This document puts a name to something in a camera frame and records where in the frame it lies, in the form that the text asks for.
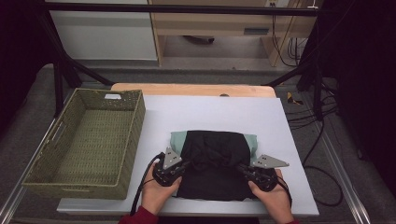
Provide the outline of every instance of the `white table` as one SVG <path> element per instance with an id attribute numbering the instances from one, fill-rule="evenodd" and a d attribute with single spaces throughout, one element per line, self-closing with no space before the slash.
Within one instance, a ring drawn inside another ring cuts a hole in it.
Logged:
<path id="1" fill-rule="evenodd" d="M 290 187 L 292 213 L 298 217 L 318 215 L 279 99 L 145 94 L 144 100 L 147 111 L 127 199 L 61 199 L 59 212 L 72 215 L 129 213 L 149 161 L 169 146 L 170 133 L 209 130 L 256 134 L 259 144 L 257 156 L 267 154 L 290 164 L 281 170 Z M 195 217 L 262 217 L 266 214 L 262 203 L 257 201 L 214 202 L 179 198 L 169 199 L 160 213 L 162 216 Z"/>

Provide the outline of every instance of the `basket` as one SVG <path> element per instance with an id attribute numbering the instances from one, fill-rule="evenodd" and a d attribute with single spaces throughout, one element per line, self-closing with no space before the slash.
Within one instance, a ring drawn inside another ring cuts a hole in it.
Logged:
<path id="1" fill-rule="evenodd" d="M 75 89 L 22 185 L 43 197 L 125 199 L 145 113 L 142 91 Z"/>

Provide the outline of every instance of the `gray floor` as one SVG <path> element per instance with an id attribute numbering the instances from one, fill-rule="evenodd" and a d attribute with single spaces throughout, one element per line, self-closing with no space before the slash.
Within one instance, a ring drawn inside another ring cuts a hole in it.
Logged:
<path id="1" fill-rule="evenodd" d="M 291 68 L 279 65 L 269 66 L 267 55 L 258 38 L 216 37 L 212 45 L 191 42 L 187 38 L 174 36 L 168 38 L 164 64 L 155 66 L 124 67 L 122 69 L 100 68 L 98 73 L 117 82 L 159 82 L 159 83 L 212 83 L 212 84 L 248 84 L 260 85 L 282 76 Z M 307 102 L 303 105 L 288 103 L 287 93 L 295 100 L 301 94 L 295 90 L 298 77 L 290 79 L 276 87 L 276 96 L 281 99 L 288 119 L 309 115 Z M 26 164 L 39 145 L 44 133 L 52 122 L 54 113 L 53 71 L 42 69 L 29 92 L 26 103 L 16 114 L 8 132 L 0 138 L 0 204 L 4 203 L 18 182 Z M 333 98 L 324 101 L 324 109 L 336 106 Z M 298 128 L 312 119 L 290 123 L 291 133 L 300 154 L 304 159 L 308 150 L 318 137 L 318 130 L 313 124 Z M 383 184 L 374 166 L 368 161 L 361 161 L 356 154 L 354 143 L 348 134 L 344 122 L 332 113 L 326 117 L 325 132 L 332 140 L 339 158 L 351 179 L 355 190 L 360 195 L 372 223 L 396 223 L 396 202 Z M 320 141 L 307 161 L 330 174 L 332 168 Z M 339 196 L 333 181 L 316 170 L 305 170 L 315 198 L 325 203 L 335 203 Z M 17 218 L 49 218 L 62 220 L 117 220 L 118 217 L 74 217 L 56 212 L 58 200 L 43 199 L 27 191 L 18 207 Z M 318 217 L 300 217 L 302 223 L 355 223 L 346 200 L 335 207 L 318 203 Z M 263 218 L 262 223 L 272 223 Z"/>

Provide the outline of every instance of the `green cloth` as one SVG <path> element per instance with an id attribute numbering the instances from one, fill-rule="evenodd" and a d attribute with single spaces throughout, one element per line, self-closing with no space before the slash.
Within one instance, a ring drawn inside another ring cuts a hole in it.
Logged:
<path id="1" fill-rule="evenodd" d="M 181 150 L 183 149 L 184 142 L 186 140 L 187 131 L 184 132 L 173 132 L 171 133 L 171 148 L 181 155 Z M 245 134 L 245 139 L 247 140 L 247 145 L 250 149 L 250 161 L 257 160 L 256 150 L 257 150 L 257 135 L 256 134 Z"/>

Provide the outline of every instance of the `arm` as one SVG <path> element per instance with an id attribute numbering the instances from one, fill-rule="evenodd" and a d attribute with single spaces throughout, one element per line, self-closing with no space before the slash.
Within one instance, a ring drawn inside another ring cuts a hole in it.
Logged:
<path id="1" fill-rule="evenodd" d="M 119 224 L 155 224 L 158 222 L 158 213 L 163 208 L 166 200 L 180 186 L 181 177 L 179 177 L 172 186 L 163 187 L 152 177 L 154 164 L 148 170 L 142 191 L 142 203 L 137 212 L 131 217 L 125 215 Z"/>
<path id="2" fill-rule="evenodd" d="M 276 169 L 276 174 L 282 177 L 282 173 L 278 169 Z M 248 182 L 248 185 L 253 194 L 262 201 L 268 213 L 276 223 L 298 223 L 298 221 L 294 220 L 291 213 L 288 194 L 282 187 L 277 185 L 273 190 L 265 192 L 260 190 L 259 187 L 251 181 Z"/>

